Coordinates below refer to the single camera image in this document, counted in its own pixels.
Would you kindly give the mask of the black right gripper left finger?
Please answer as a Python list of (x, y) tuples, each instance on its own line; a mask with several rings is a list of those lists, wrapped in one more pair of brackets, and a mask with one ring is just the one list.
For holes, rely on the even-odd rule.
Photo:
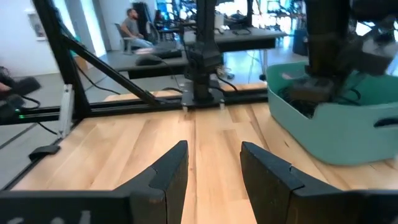
[(188, 142), (113, 190), (1, 191), (0, 224), (180, 224)]

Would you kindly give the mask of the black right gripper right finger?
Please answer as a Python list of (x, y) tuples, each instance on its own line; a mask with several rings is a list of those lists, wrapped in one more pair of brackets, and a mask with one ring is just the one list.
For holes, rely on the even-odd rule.
[(252, 142), (240, 161), (257, 224), (398, 224), (398, 190), (342, 191)]

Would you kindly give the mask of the teal plastic bin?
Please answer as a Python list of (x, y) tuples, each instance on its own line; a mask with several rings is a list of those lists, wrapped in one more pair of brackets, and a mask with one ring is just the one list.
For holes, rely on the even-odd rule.
[(309, 118), (282, 96), (306, 77), (305, 62), (267, 69), (272, 117), (311, 155), (334, 165), (353, 166), (398, 156), (398, 76), (352, 75), (348, 87), (359, 91), (358, 105), (325, 103)]

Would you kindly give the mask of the grey desk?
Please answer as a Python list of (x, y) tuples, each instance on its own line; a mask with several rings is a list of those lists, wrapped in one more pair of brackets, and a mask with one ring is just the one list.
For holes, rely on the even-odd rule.
[[(223, 34), (216, 34), (215, 41), (220, 52), (273, 49), (275, 48), (275, 40), (287, 35), (285, 32), (255, 27), (251, 27), (249, 30), (251, 31), (250, 34), (244, 34), (240, 31), (236, 35), (231, 30), (226, 30)], [(188, 65), (188, 60), (185, 56), (165, 59), (159, 65), (145, 66), (136, 65), (138, 58), (139, 56), (136, 54), (129, 55), (120, 51), (112, 51), (101, 57), (115, 70), (128, 73), (130, 79), (180, 75), (184, 73), (185, 67)]]

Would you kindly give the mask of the black computer mouse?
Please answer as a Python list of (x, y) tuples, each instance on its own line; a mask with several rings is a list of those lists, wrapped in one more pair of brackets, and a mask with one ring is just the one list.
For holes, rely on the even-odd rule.
[(151, 54), (140, 55), (135, 62), (137, 66), (158, 65), (160, 63), (162, 63), (162, 59), (158, 56)]

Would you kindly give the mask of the black keyboard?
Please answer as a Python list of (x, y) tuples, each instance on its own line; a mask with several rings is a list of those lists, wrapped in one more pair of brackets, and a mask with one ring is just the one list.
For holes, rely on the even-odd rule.
[(150, 54), (161, 59), (182, 57), (182, 51), (179, 49), (154, 49)]

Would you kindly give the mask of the person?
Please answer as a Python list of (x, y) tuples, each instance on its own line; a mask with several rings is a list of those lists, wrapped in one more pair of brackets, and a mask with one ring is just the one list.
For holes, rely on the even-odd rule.
[(126, 14), (127, 18), (122, 22), (121, 30), (131, 38), (131, 45), (137, 48), (152, 47), (153, 44), (145, 40), (144, 36), (139, 32), (137, 12), (133, 8), (130, 8), (126, 11)]

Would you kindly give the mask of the black handheld controller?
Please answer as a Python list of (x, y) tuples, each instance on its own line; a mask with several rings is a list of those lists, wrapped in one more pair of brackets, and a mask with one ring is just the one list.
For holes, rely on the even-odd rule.
[(10, 95), (28, 95), (41, 88), (41, 84), (34, 77), (26, 77), (20, 80), (13, 80), (9, 78), (6, 83), (8, 90), (0, 90), (0, 98), (5, 98)]

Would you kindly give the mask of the silver aluminium bracket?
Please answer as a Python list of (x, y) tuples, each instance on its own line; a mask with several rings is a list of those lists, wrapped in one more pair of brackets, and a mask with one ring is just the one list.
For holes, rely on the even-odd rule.
[(64, 139), (70, 133), (74, 110), (74, 90), (72, 84), (65, 84), (60, 105), (58, 137)]

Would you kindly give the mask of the black rubber frame foot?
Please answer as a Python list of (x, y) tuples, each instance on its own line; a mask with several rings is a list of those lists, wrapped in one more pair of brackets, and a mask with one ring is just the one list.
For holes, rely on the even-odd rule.
[(35, 161), (43, 157), (54, 155), (61, 149), (58, 145), (40, 146), (29, 154), (29, 159)]

